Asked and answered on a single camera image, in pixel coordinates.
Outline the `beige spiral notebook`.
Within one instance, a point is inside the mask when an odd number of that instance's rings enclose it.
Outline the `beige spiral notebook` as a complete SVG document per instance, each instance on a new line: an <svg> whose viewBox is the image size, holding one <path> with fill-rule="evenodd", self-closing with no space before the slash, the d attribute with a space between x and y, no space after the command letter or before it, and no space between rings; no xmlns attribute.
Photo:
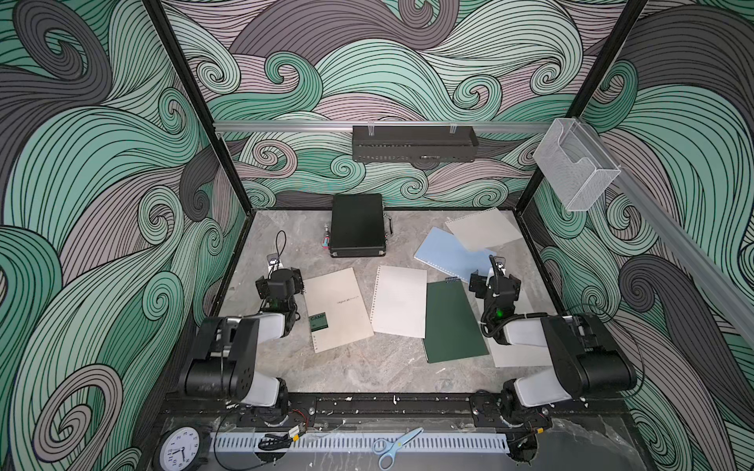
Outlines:
<svg viewBox="0 0 754 471"><path fill-rule="evenodd" d="M374 335L353 268L305 280L304 301L315 353Z"/></svg>

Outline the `dark green spiral notebook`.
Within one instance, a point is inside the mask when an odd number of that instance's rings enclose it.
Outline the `dark green spiral notebook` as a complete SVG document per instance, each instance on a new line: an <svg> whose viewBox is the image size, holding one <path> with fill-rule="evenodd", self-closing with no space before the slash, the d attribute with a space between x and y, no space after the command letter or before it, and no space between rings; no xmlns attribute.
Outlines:
<svg viewBox="0 0 754 471"><path fill-rule="evenodd" d="M460 280L429 283L425 338L428 363L479 357L489 353Z"/></svg>

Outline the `torn lined paper page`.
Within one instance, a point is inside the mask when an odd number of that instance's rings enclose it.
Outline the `torn lined paper page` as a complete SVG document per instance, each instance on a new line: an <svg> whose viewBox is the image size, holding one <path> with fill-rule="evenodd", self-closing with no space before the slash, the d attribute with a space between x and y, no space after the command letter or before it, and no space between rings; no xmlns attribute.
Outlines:
<svg viewBox="0 0 754 471"><path fill-rule="evenodd" d="M518 226L506 216L506 211L496 208L447 221L446 226L469 251L506 245L522 238Z"/></svg>

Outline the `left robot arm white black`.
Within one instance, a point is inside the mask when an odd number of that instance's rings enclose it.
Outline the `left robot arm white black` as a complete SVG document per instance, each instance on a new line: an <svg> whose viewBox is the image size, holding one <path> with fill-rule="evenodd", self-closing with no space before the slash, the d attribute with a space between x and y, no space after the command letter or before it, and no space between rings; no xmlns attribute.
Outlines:
<svg viewBox="0 0 754 471"><path fill-rule="evenodd" d="M297 268L277 268L255 282L262 304L242 317L202 321L179 380L188 398L229 400L246 406L288 412L285 381L256 370L258 346L287 337L300 319L296 296L304 291Z"/></svg>

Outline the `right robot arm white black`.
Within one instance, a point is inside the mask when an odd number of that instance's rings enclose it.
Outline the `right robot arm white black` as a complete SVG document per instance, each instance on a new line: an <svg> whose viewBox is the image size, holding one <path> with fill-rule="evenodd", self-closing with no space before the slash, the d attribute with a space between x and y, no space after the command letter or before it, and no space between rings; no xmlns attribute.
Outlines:
<svg viewBox="0 0 754 471"><path fill-rule="evenodd" d="M469 290L482 300L480 330L495 361L520 359L541 370L504 386L512 410L533 409L633 389L634 366L598 316L516 311L522 282L490 259L486 275L473 273Z"/></svg>

